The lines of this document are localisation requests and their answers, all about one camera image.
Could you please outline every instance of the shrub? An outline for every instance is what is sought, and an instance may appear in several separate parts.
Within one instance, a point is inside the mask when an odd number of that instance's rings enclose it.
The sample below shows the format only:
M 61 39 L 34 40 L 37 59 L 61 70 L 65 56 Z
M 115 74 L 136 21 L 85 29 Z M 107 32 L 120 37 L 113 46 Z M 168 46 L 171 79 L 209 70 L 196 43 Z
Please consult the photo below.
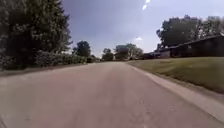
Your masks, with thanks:
M 55 54 L 49 52 L 39 52 L 36 56 L 35 62 L 37 67 L 49 67 L 78 63 L 86 63 L 86 58 L 77 55 Z
M 0 54 L 0 70 L 10 70 L 15 68 L 15 59 L 13 57 Z

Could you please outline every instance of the road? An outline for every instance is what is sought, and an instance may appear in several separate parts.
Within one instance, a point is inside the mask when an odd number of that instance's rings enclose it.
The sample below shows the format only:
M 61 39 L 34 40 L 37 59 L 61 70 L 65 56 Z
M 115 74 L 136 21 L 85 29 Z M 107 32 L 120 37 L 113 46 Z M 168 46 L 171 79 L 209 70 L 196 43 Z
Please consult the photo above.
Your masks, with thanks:
M 125 63 L 0 78 L 8 128 L 223 128 Z

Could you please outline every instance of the grass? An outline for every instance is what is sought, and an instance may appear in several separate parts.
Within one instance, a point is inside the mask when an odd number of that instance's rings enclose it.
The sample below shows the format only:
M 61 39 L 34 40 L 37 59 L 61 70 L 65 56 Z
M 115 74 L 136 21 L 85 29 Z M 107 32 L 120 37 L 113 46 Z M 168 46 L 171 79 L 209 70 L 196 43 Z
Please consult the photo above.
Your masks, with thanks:
M 224 57 L 139 60 L 128 63 L 151 73 L 224 94 Z

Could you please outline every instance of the suburban house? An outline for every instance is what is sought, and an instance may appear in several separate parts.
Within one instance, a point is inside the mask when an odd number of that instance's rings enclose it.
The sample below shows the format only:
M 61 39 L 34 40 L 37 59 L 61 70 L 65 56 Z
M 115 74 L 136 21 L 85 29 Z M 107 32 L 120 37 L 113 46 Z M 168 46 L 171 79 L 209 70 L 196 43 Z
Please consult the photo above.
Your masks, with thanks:
M 224 56 L 224 36 L 216 35 L 161 49 L 161 58 Z

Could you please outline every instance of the sky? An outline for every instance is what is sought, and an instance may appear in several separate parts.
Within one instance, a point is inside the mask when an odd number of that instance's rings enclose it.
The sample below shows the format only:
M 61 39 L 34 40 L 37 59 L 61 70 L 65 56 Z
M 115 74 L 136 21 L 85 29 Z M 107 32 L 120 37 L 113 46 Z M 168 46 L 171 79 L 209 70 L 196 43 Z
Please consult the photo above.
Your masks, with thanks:
M 130 42 L 151 52 L 160 43 L 156 30 L 164 20 L 186 14 L 224 16 L 223 5 L 223 0 L 63 0 L 70 16 L 71 47 L 88 41 L 98 57 L 104 48 Z

